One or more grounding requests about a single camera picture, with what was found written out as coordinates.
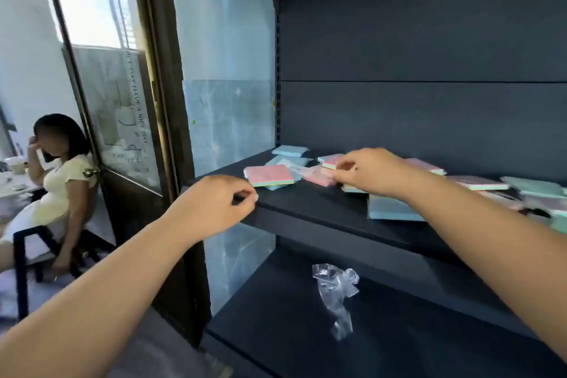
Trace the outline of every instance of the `woman's hand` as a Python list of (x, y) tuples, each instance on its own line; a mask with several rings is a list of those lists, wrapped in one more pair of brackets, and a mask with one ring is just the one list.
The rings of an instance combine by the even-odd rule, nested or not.
[(53, 262), (53, 265), (51, 265), (52, 269), (53, 269), (53, 273), (56, 276), (60, 276), (65, 274), (69, 268), (71, 267), (71, 254), (69, 253), (65, 253), (65, 252), (61, 252), (57, 258), (55, 259), (55, 261)]
[[(233, 205), (235, 194), (245, 199)], [(257, 200), (258, 194), (250, 182), (212, 175), (179, 196), (159, 220), (164, 230), (187, 236), (191, 246), (240, 222), (254, 210)]]
[(325, 174), (335, 181), (350, 184), (368, 193), (400, 198), (415, 175), (423, 171), (384, 148), (363, 148), (345, 155), (337, 169)]
[(28, 152), (37, 152), (39, 149), (38, 138), (35, 136), (30, 137), (30, 142), (28, 143)]

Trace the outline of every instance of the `seated woman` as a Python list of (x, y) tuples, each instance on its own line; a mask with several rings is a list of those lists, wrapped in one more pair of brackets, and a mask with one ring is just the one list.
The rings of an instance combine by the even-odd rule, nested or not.
[[(71, 264), (71, 251), (79, 241), (89, 211), (91, 190), (96, 177), (85, 177), (83, 171), (94, 166), (89, 157), (90, 145), (75, 121), (62, 114), (39, 118), (33, 126), (35, 136), (28, 146), (28, 175), (46, 189), (39, 201), (27, 205), (7, 226), (0, 238), (0, 273), (14, 266), (14, 233), (47, 225), (56, 241), (63, 243), (53, 262), (56, 274), (62, 274)], [(57, 159), (53, 169), (44, 170), (38, 158), (42, 150), (46, 161)], [(25, 255), (32, 260), (49, 248), (38, 235), (25, 238)]]

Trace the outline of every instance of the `woman's leg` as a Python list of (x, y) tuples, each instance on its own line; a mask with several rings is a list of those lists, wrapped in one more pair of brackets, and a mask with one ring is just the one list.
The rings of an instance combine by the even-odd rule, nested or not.
[(14, 267), (14, 246), (0, 239), (0, 274)]

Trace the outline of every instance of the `person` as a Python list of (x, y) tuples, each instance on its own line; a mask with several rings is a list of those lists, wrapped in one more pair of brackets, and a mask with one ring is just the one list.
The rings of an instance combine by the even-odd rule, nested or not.
[[(18, 231), (46, 225), (57, 241), (63, 240), (61, 251), (53, 262), (56, 275), (66, 272), (71, 264), (71, 252), (81, 235), (89, 212), (96, 176), (87, 178), (83, 171), (93, 169), (89, 157), (90, 145), (79, 125), (62, 114), (42, 116), (33, 126), (35, 136), (28, 147), (28, 175), (33, 183), (47, 193), (21, 210), (10, 221), (0, 238), (0, 273), (14, 266), (14, 234)], [(38, 151), (46, 162), (54, 161), (53, 169), (44, 170)], [(25, 238), (25, 255), (32, 260), (49, 252), (38, 235)]]
[[(563, 234), (385, 149), (348, 153), (330, 176), (408, 203), (567, 360)], [(234, 205), (237, 193), (245, 198)], [(103, 376), (185, 251), (237, 224), (257, 199), (240, 178), (215, 175), (195, 183), (161, 218), (9, 330), (0, 339), (0, 376)]]

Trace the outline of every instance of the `woman's hair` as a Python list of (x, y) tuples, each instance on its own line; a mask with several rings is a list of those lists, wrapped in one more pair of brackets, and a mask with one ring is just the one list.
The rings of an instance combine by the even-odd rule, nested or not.
[[(91, 152), (91, 145), (84, 133), (75, 120), (63, 114), (49, 114), (39, 118), (33, 125), (33, 134), (38, 135), (38, 132), (46, 129), (57, 132), (61, 135), (67, 136), (69, 140), (69, 152), (67, 158), (71, 160), (79, 154), (89, 154)], [(43, 152), (45, 161), (49, 162), (55, 157), (49, 153)]]

